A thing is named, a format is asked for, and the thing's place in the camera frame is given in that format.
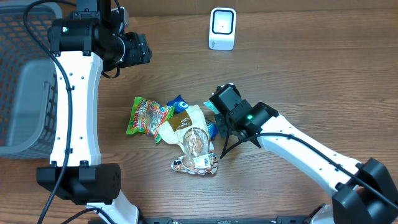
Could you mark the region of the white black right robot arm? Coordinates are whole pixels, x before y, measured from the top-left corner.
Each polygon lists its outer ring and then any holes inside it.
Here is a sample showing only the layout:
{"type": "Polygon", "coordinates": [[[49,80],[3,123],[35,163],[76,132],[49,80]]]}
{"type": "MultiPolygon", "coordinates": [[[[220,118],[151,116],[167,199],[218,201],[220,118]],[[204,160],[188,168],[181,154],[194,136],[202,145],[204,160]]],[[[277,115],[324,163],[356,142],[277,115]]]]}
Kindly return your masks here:
{"type": "Polygon", "coordinates": [[[314,180],[331,198],[304,223],[393,223],[397,218],[397,187],[376,159],[362,163],[322,145],[295,128],[277,110],[258,102],[251,106],[229,83],[218,86],[209,101],[216,108],[220,131],[239,141],[279,155],[314,180]]]}

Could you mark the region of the light teal snack packet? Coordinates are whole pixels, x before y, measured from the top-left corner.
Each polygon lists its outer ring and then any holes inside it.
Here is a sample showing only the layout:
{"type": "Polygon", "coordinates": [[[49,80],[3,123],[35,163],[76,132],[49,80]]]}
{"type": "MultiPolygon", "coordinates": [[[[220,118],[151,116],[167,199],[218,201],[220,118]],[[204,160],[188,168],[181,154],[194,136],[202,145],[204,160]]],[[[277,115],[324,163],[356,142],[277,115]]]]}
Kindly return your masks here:
{"type": "Polygon", "coordinates": [[[206,101],[203,103],[208,109],[210,109],[212,112],[214,112],[214,114],[219,114],[220,112],[217,110],[217,108],[215,107],[215,105],[210,101],[206,101]]]}

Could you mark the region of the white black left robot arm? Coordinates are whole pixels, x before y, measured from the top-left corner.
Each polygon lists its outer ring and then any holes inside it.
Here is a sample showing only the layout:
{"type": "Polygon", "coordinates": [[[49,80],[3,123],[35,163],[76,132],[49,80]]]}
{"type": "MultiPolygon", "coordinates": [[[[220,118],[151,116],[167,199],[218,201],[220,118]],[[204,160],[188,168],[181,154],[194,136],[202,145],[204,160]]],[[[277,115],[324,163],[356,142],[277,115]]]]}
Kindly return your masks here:
{"type": "Polygon", "coordinates": [[[120,166],[103,163],[98,144],[100,79],[152,56],[144,35],[125,33],[126,18],[117,1],[77,1],[68,17],[53,21],[44,47],[58,79],[57,123],[50,164],[37,169],[37,183],[106,223],[145,221],[121,190],[120,166]]]}

